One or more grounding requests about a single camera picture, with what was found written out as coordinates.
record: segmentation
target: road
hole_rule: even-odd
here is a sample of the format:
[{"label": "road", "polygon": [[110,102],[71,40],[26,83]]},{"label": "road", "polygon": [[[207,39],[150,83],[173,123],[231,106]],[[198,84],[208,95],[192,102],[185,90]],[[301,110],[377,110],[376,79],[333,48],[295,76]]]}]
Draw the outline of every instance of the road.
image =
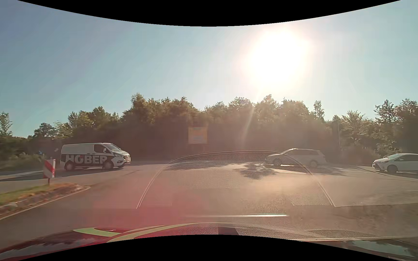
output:
[{"label": "road", "polygon": [[[220,220],[210,214],[283,213],[289,217],[249,222],[296,230],[418,233],[418,220],[399,207],[418,203],[418,175],[389,175],[359,167],[310,171],[256,164],[195,167],[185,163],[143,163],[113,171],[58,171],[54,183],[74,182],[91,188],[0,220],[0,248],[75,228],[137,228],[189,218]],[[44,183],[37,172],[0,175],[0,191]],[[163,213],[156,207],[169,205],[172,193],[174,210]],[[223,220],[238,221],[229,217]]]}]

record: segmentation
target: sun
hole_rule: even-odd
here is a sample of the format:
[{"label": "sun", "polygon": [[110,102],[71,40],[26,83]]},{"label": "sun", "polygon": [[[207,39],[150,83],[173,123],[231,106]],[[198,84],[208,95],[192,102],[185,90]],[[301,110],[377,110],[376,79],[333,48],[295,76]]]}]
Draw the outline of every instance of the sun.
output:
[{"label": "sun", "polygon": [[248,72],[261,84],[286,84],[305,64],[306,41],[286,31],[265,32],[248,56]]}]

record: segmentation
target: billboard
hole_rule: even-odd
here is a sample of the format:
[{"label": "billboard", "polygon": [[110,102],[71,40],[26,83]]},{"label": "billboard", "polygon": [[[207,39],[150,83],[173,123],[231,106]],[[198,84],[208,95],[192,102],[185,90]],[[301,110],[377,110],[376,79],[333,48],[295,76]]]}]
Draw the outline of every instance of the billboard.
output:
[{"label": "billboard", "polygon": [[207,127],[189,127],[188,128],[188,144],[207,144],[208,128]]}]

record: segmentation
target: white car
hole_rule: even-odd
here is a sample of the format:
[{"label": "white car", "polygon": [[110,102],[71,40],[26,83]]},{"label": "white car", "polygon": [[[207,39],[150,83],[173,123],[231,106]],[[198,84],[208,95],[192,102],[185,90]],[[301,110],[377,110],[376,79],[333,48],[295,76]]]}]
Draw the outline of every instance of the white car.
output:
[{"label": "white car", "polygon": [[396,173],[397,171],[418,173],[418,154],[393,154],[391,156],[375,160],[372,167],[381,171],[386,170],[389,173]]},{"label": "white car", "polygon": [[289,149],[279,154],[267,156],[266,164],[297,165],[297,164],[317,167],[320,164],[326,164],[325,156],[317,150]]}]

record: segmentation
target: forest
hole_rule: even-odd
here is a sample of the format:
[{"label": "forest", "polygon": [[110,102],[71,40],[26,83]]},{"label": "forest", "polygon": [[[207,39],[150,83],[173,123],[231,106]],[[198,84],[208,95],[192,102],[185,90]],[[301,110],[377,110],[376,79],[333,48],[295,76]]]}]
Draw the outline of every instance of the forest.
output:
[{"label": "forest", "polygon": [[[0,164],[27,165],[58,158],[63,144],[109,142],[133,159],[171,160],[213,151],[289,148],[321,150],[329,162],[370,165],[398,152],[418,153],[418,102],[388,100],[375,105],[375,118],[355,110],[324,120],[321,101],[276,101],[271,95],[252,102],[236,97],[198,110],[180,99],[146,99],[137,93],[130,109],[109,113],[99,106],[72,112],[65,122],[40,123],[28,137],[15,137],[12,121],[0,114]],[[189,145],[188,127],[207,126],[208,144]]]}]

